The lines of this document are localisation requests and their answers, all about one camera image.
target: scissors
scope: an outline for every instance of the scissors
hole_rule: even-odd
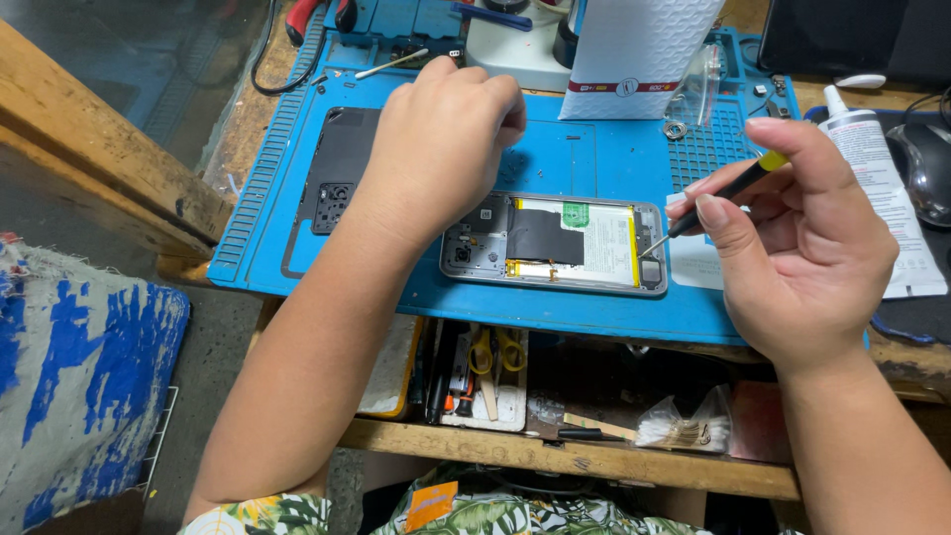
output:
[[[469,347],[469,369],[478,375],[489,373],[495,363],[496,346],[502,365],[509,371],[525,367],[525,349],[516,342],[507,328],[482,327]]]
[[[483,8],[477,8],[476,6],[463,4],[462,2],[453,2],[452,4],[453,5],[450,7],[450,10],[453,10],[464,17],[487,20],[502,26],[515,28],[516,30],[532,31],[532,19],[528,17],[520,17],[518,15],[510,15],[508,13],[485,10]]]

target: black mouse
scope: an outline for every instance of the black mouse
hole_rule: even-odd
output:
[[[918,218],[951,228],[951,133],[931,125],[899,125],[888,148]]]

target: paper card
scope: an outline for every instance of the paper card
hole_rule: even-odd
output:
[[[452,512],[453,500],[459,492],[459,482],[427,486],[413,492],[410,510],[406,513],[406,532],[409,533]]]
[[[683,193],[667,196],[667,204],[685,198]],[[706,234],[680,236],[668,241],[670,244],[670,277],[673,282],[685,287],[708,287],[723,289],[723,273],[720,270],[720,255]]]

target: blue silicone repair mat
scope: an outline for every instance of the blue silicone repair mat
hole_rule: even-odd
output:
[[[312,23],[291,76],[297,76],[316,53],[319,30],[320,24]],[[740,39],[732,30],[714,35],[725,35],[734,43]],[[732,47],[734,58],[741,51]],[[355,71],[381,63],[377,47],[344,46],[333,31],[328,32],[323,52],[318,73],[328,76],[322,83],[324,94],[307,85],[281,98],[208,270],[208,277],[220,286],[290,293],[299,275],[288,274],[305,271],[326,239],[309,231],[309,221],[298,222],[301,231],[290,244],[289,258],[284,258],[326,112],[333,107],[380,108],[394,88],[411,82],[416,74],[388,69],[356,81]],[[692,130],[679,142],[669,142],[663,134],[664,121],[557,121],[561,98],[527,94],[526,135],[507,152],[527,164],[515,182],[511,176],[505,177],[507,181],[500,176],[495,188],[646,201],[662,207],[667,195],[688,182],[753,155],[742,133],[747,98],[743,67],[739,69],[733,75],[727,71],[725,81],[730,81],[735,94],[721,96],[710,126]],[[789,97],[793,116],[799,118],[791,85]],[[438,253],[435,242],[417,264],[399,299],[399,312],[612,336],[743,343],[726,315],[721,291],[670,281],[666,295],[644,298],[460,282],[439,271]]]

